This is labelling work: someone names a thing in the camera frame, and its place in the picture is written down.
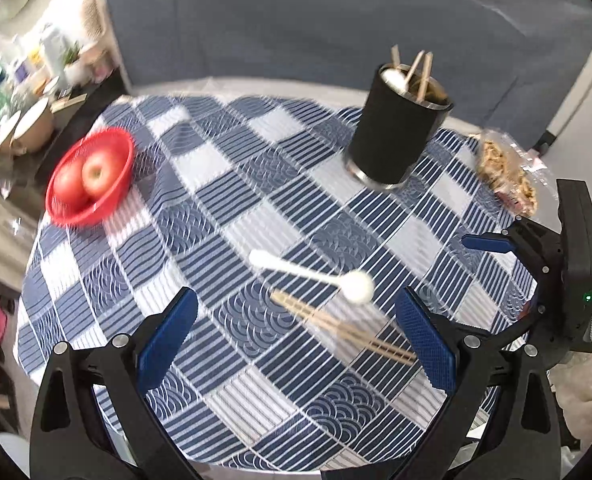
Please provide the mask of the black cylindrical utensil holder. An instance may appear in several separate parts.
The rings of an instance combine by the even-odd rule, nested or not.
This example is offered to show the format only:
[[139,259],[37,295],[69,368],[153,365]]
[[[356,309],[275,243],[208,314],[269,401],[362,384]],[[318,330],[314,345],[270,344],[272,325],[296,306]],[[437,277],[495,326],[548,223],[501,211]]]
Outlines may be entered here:
[[425,100],[416,100],[421,76],[415,74],[409,92],[385,81],[391,64],[379,66],[357,128],[343,152],[349,174],[368,188],[392,191],[410,177],[428,141],[453,110],[454,103],[436,79],[429,78]]

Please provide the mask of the blue white patterned tablecloth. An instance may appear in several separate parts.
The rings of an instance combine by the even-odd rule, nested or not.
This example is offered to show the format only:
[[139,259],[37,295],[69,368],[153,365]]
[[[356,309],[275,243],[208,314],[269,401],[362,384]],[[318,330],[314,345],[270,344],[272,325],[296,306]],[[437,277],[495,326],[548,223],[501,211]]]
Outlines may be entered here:
[[[512,217],[478,180],[476,140],[436,133],[401,190],[378,193],[343,168],[361,112],[315,101],[149,96],[98,125],[133,136],[129,193],[98,226],[39,226],[19,305],[19,363],[40,380],[53,347],[106,344],[165,309],[183,287],[197,319],[147,401],[197,462],[308,472],[410,452],[443,402],[407,365],[305,324],[288,292],[407,348],[395,321],[412,287],[431,310],[499,332],[533,292],[513,255],[472,252],[468,233]],[[368,304],[336,286],[248,261],[253,249],[329,274],[364,271]]]

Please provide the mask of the red plastic basket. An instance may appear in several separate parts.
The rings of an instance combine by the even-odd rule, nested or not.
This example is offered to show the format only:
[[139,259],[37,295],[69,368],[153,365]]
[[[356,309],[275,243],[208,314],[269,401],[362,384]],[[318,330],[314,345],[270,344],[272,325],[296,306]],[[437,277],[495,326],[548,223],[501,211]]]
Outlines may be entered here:
[[96,226],[127,196],[136,146],[127,130],[110,127],[77,142],[46,188],[46,214],[55,226]]

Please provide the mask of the red apple right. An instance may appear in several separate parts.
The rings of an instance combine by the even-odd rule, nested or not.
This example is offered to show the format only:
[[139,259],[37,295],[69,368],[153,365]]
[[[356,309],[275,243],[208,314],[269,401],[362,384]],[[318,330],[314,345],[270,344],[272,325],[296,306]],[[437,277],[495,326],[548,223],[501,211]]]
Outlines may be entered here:
[[82,167],[82,183],[87,194],[97,200],[102,197],[120,176],[124,162],[110,150],[92,153]]

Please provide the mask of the small potted plant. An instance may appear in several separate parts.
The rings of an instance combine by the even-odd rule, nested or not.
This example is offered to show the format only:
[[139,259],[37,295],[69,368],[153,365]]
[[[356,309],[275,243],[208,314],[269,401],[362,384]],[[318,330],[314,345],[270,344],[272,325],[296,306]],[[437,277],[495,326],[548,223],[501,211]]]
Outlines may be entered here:
[[84,86],[89,81],[87,65],[80,58],[80,44],[74,42],[62,56],[64,74],[70,87]]

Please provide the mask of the grey upholstered sofa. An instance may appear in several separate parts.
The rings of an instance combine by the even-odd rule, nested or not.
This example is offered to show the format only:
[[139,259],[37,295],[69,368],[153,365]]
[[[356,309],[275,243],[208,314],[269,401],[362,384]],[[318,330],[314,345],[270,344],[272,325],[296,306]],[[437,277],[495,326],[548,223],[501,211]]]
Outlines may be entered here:
[[433,54],[456,117],[524,145],[592,52],[590,0],[107,0],[138,87],[208,77],[365,90],[398,46]]

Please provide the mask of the white bottle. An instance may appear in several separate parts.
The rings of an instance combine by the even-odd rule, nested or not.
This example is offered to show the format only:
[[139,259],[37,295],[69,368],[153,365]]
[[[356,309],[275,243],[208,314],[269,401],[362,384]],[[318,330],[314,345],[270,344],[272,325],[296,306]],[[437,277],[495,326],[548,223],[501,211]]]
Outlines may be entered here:
[[52,75],[58,78],[60,88],[66,89],[67,78],[63,58],[69,47],[68,40],[58,28],[51,24],[46,24],[41,32],[40,41],[44,58],[49,65]]

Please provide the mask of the red apple left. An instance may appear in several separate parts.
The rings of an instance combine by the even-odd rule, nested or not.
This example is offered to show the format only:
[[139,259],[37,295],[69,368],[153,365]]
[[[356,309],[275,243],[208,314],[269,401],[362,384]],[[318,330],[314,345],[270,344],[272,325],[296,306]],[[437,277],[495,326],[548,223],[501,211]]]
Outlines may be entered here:
[[54,177],[55,197],[72,208],[79,208],[88,200],[88,194],[82,183],[82,167],[81,158],[72,160],[58,170]]

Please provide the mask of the clear bag of cookies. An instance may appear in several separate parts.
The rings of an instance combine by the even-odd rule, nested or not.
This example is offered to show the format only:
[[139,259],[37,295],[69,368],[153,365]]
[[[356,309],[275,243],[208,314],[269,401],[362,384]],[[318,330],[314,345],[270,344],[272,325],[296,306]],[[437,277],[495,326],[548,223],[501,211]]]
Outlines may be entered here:
[[479,134],[477,174],[514,216],[543,218],[558,206],[552,171],[537,152],[525,152],[502,131]]

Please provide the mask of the white plastic spoon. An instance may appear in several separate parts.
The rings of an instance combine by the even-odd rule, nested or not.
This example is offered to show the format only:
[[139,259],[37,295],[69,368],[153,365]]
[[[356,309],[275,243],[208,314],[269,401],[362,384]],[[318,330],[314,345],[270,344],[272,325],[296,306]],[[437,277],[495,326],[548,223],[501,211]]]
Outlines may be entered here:
[[336,286],[350,304],[368,304],[374,297],[373,278],[364,271],[353,270],[343,274],[324,273],[299,266],[297,263],[284,260],[261,249],[253,249],[249,252],[248,261],[260,270],[283,272],[298,278]]

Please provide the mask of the beige mug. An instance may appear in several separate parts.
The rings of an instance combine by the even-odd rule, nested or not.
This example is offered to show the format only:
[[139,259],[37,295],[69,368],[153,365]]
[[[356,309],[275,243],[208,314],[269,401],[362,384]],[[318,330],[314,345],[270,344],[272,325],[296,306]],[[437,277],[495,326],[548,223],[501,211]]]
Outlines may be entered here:
[[19,119],[11,140],[12,153],[19,156],[38,152],[49,141],[53,130],[50,100],[42,98]]

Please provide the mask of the dark side table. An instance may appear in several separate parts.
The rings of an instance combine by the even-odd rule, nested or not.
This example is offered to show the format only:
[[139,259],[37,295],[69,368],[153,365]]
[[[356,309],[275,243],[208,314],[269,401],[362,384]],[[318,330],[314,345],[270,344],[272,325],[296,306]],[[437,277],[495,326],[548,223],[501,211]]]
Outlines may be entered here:
[[91,131],[96,119],[110,104],[127,93],[118,68],[100,84],[87,86],[83,102],[70,105],[55,115],[54,131],[37,153],[1,160],[0,181],[11,180],[20,186],[44,188],[57,162],[69,148]]

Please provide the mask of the red apple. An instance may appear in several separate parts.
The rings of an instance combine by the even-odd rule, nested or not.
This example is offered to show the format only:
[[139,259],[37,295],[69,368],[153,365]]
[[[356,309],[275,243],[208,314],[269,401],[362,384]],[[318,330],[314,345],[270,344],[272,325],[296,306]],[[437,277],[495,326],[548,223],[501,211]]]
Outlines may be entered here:
[[54,177],[55,197],[72,208],[79,208],[88,200],[88,194],[82,183],[82,167],[81,158],[72,160],[58,170]]
[[82,167],[82,183],[87,194],[97,200],[102,197],[120,176],[124,162],[110,150],[92,153]]

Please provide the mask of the white round spoon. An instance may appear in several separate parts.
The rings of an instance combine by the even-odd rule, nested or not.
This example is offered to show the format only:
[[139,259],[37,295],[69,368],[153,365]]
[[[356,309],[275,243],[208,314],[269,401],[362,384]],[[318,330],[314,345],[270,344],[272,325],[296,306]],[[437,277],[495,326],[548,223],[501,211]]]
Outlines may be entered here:
[[397,68],[385,68],[381,71],[381,79],[387,86],[399,94],[407,92],[407,75]]

